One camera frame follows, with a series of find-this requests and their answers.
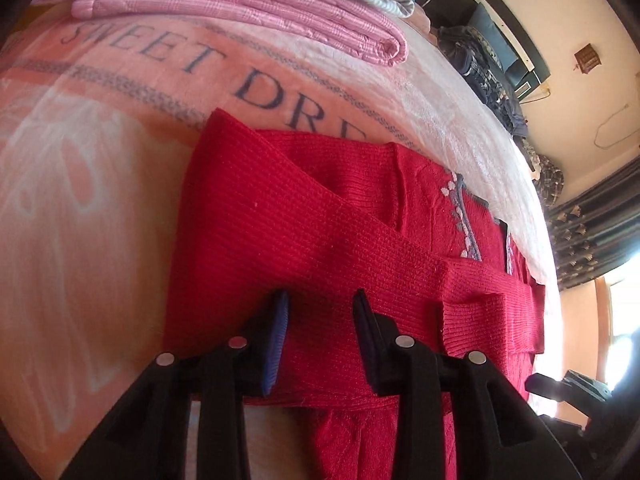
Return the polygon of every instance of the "beige wall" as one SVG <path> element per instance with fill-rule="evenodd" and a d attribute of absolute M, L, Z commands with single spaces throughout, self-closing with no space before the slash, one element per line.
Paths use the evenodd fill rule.
<path fill-rule="evenodd" d="M 598 305 L 594 282 L 575 286 L 560 293 L 564 341 L 562 374 L 575 370 L 596 376 L 598 365 Z M 586 424 L 587 417 L 565 402 L 558 406 L 559 418 Z"/>
<path fill-rule="evenodd" d="M 593 144 L 598 126 L 625 105 L 601 127 L 598 143 L 610 144 L 640 128 L 640 54 L 606 0 L 504 1 L 551 71 L 551 96 L 523 110 L 532 143 L 564 172 L 561 200 L 568 200 L 640 153 L 640 132 L 608 150 Z M 602 65 L 584 75 L 574 70 L 574 53 L 588 43 Z"/>

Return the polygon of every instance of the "bed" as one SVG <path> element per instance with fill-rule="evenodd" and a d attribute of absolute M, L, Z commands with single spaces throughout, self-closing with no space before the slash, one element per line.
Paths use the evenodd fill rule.
<path fill-rule="evenodd" d="M 428 19 L 398 25 L 410 54 L 394 68 L 254 25 L 78 22 L 65 6 L 5 46 L 0 349 L 13 358 L 0 372 L 0 412 L 44 480 L 159 349 L 182 177 L 216 107 L 254 128 L 398 142 L 463 173 L 547 285 L 536 366 L 558 374 L 555 267 L 526 162 L 426 40 Z M 248 425 L 254 476 L 305 476 L 286 410 L 248 409 Z"/>

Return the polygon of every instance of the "patterned curtain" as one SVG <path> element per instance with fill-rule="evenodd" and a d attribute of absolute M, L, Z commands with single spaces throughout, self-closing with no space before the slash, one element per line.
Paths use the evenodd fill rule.
<path fill-rule="evenodd" d="M 560 290 L 589 282 L 640 250 L 640 156 L 546 212 Z"/>

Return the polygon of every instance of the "red knit fabric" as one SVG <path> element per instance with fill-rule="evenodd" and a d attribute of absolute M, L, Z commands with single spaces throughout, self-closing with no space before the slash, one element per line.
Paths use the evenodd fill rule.
<path fill-rule="evenodd" d="M 463 226 L 458 184 L 397 144 L 256 132 L 217 110 L 182 191 L 165 348 L 205 352 L 286 288 L 289 329 L 268 402 L 316 408 L 323 478 L 388 478 L 396 400 L 373 396 L 364 378 L 351 319 L 358 288 L 434 350 L 485 352 L 522 392 L 543 350 L 543 287 L 524 260 L 505 272 L 504 233 L 465 190 Z M 482 262 L 460 258 L 467 227 Z M 450 416 L 446 436 L 451 464 Z"/>

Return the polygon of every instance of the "metal rivet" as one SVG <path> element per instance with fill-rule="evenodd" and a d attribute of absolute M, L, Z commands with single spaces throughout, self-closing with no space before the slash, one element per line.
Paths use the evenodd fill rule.
<path fill-rule="evenodd" d="M 396 344 L 400 348 L 411 348 L 415 345 L 415 339 L 410 335 L 399 335 L 396 337 Z"/>
<path fill-rule="evenodd" d="M 238 350 L 240 348 L 244 348 L 246 346 L 246 343 L 247 341 L 244 337 L 242 337 L 241 335 L 236 335 L 229 340 L 228 345 L 231 348 L 235 348 L 236 350 Z"/>
<path fill-rule="evenodd" d="M 478 350 L 469 352 L 469 360 L 475 365 L 483 365 L 486 362 L 486 355 Z"/>
<path fill-rule="evenodd" d="M 175 356 L 171 352 L 164 352 L 156 357 L 156 364 L 158 366 L 169 366 L 174 364 Z"/>

